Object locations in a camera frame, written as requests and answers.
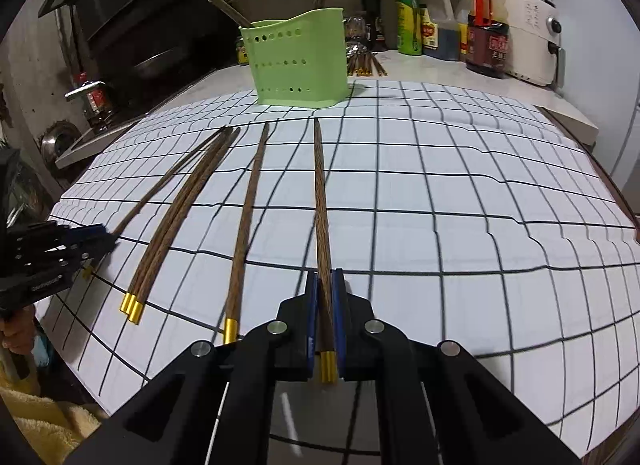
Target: yellow towel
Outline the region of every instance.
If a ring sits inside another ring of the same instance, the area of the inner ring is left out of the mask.
[[[29,444],[47,465],[60,465],[100,422],[88,410],[37,396],[40,386],[33,358],[31,373],[12,384],[0,365],[0,397]]]

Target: grid tablecloth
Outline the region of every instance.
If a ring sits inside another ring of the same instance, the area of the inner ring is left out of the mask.
[[[113,229],[184,153],[241,134],[206,184],[142,323],[118,311],[197,160],[129,224],[88,280],[38,304],[53,344],[107,412],[197,339],[222,342],[238,222],[265,121],[241,333],[274,318],[316,265],[313,117],[327,173],[332,263],[411,339],[459,341],[578,455],[638,406],[640,245],[588,156],[535,107],[449,86],[357,80],[331,108],[255,92],[156,112],[97,156],[52,218]],[[372,384],[278,384],[271,463],[378,463]]]

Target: human hand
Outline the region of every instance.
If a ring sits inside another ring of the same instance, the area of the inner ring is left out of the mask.
[[[3,333],[2,347],[18,355],[28,355],[33,349],[36,326],[33,316],[36,308],[33,304],[17,311],[10,320],[0,319],[0,331]]]

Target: metal faucet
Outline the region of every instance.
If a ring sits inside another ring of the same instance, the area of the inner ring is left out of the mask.
[[[65,100],[67,102],[72,101],[74,98],[78,98],[78,96],[85,95],[87,93],[92,92],[93,90],[97,90],[98,88],[107,87],[107,84],[102,82],[101,80],[88,80],[79,88],[76,88],[68,93],[65,93]]]

